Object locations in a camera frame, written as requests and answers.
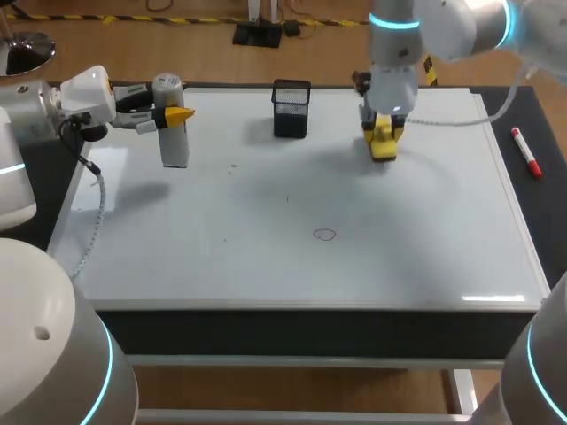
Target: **metal table leg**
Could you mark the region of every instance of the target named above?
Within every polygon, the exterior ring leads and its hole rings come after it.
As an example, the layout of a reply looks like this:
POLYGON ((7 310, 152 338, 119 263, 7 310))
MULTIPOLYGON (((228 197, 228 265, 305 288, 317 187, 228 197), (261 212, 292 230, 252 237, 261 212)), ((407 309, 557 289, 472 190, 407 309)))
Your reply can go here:
POLYGON ((472 373, 466 369, 449 370, 449 381, 454 401, 454 410, 458 414, 472 415, 477 410, 477 393, 472 381, 472 373))
POLYGON ((448 425, 464 423, 469 416, 445 414, 261 412, 250 410, 152 410, 141 409, 136 423, 218 424, 349 424, 349 425, 448 425))
POLYGON ((260 17, 260 1, 248 0, 248 20, 256 22, 260 17))

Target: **white cylinder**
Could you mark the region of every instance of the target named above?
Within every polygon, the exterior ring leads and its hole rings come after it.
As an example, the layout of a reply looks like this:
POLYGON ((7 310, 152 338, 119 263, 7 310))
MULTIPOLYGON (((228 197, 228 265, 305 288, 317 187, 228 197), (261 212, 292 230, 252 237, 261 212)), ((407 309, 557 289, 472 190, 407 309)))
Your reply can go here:
POLYGON ((517 0, 513 47, 524 62, 567 76, 567 2, 517 0))
POLYGON ((500 385, 473 415, 482 425, 567 422, 567 275, 512 347, 500 385))
POLYGON ((0 239, 0 425, 130 425, 136 378, 46 253, 0 239))
POLYGON ((507 0, 419 0, 423 45, 443 60, 457 60, 504 44, 511 29, 507 0))
POLYGON ((10 125, 8 113, 0 107, 0 230, 28 221, 36 211, 26 165, 10 125))

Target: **white table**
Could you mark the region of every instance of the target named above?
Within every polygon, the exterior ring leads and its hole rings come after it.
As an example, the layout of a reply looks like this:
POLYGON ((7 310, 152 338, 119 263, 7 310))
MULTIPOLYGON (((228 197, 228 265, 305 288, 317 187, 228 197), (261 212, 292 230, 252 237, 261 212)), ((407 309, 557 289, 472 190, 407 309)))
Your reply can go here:
MULTIPOLYGON (((271 136, 269 98, 268 89, 188 90, 186 104, 197 113, 188 123, 187 170, 160 167, 156 135, 111 130, 93 145, 89 157, 105 174, 108 211, 97 252, 77 283, 96 309, 538 309, 549 289, 490 126, 408 126, 398 159, 377 165, 361 139, 360 99, 350 89, 312 92, 308 135, 300 141, 271 136), (337 235, 316 238, 325 228, 337 235)), ((435 89, 420 94, 414 115, 466 120, 484 116, 485 109, 467 89, 435 89)), ((51 241, 49 252, 67 269, 94 222, 98 200, 91 180, 75 174, 51 241)), ((243 359, 133 360, 212 365, 243 359)), ((408 365, 321 358, 252 363, 408 365)), ((454 388, 461 387, 459 412, 470 414, 476 403, 470 372, 455 370, 453 379, 454 388)), ((140 422, 177 423, 297 419, 432 424, 466 417, 140 416, 140 422)))

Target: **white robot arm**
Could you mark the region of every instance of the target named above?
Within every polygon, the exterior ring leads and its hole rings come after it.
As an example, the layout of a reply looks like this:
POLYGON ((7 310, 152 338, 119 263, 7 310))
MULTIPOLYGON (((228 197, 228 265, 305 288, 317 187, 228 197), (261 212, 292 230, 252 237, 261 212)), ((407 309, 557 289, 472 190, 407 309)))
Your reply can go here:
MULTIPOLYGON (((567 76, 567 0, 373 0, 369 21, 373 63, 369 73, 354 76, 364 96, 365 130, 374 131, 377 114, 389 115, 395 138, 400 136, 397 130, 403 129, 416 102, 415 65, 423 45, 446 60, 508 48, 561 80, 567 76)), ((163 81, 154 81, 157 90, 168 84, 181 87, 178 79, 160 78, 163 81)), ((156 104, 171 105, 164 100, 167 97, 154 96, 156 104)), ((18 144, 54 138, 61 122, 73 118, 84 119, 86 130, 111 121, 138 132, 153 128, 120 117, 129 111, 123 102, 122 110, 121 100, 121 95, 112 96, 102 67, 64 83, 59 92, 44 81, 0 89, 0 229, 35 213, 18 144)), ((160 147, 164 145, 160 138, 160 147)), ((169 163, 176 158, 162 151, 164 165, 176 166, 169 163)), ((567 279, 562 279, 518 338, 501 384, 471 423, 567 422, 566 288, 567 279)), ((137 390, 131 367, 81 293, 47 254, 0 239, 0 293, 0 340, 5 347, 0 350, 0 425, 135 421, 137 390)))

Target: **black cable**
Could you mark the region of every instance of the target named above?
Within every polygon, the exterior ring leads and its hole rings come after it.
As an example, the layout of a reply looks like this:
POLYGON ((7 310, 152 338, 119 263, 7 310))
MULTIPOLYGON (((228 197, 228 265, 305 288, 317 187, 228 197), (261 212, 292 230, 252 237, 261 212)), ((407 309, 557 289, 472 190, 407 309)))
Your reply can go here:
POLYGON ((10 7, 16 12, 16 15, 18 15, 18 18, 31 19, 31 16, 29 16, 29 14, 26 11, 24 11, 22 8, 18 7, 16 4, 12 3, 12 4, 10 4, 10 7))
POLYGON ((77 120, 74 119, 73 117, 67 118, 61 121, 61 123, 59 124, 58 127, 59 140, 63 143, 63 145, 67 148, 67 150, 71 152, 71 154, 75 158, 77 158, 77 161, 79 161, 81 164, 86 166, 89 169, 89 171, 91 171, 96 177, 98 177, 101 174, 101 171, 100 168, 98 168, 97 164, 95 164, 92 161, 88 161, 79 153, 79 137, 78 137, 79 131, 81 131, 81 127, 77 122, 77 120), (73 134, 74 148, 70 146, 66 140, 65 127, 68 127, 68 129, 70 129, 71 133, 73 134))
POLYGON ((174 0, 169 0, 167 6, 154 9, 153 7, 150 6, 150 0, 145 0, 145 10, 148 12, 164 12, 167 9, 170 9, 173 5, 174 5, 174 0))
POLYGON ((317 31, 317 21, 316 21, 315 17, 314 17, 311 13, 309 13, 309 12, 299 12, 299 11, 297 11, 296 9, 294 9, 293 6, 291 6, 291 4, 290 4, 290 0, 285 0, 285 4, 286 4, 287 7, 289 7, 290 10, 291 10, 293 13, 295 13, 296 15, 299 15, 299 16, 307 16, 308 18, 310 18, 310 19, 313 21, 313 33, 311 33, 311 34, 308 35, 307 37, 299 37, 299 36, 298 36, 298 38, 299 38, 300 40, 306 40, 306 39, 308 39, 308 38, 313 37, 313 36, 315 35, 315 31, 317 31))

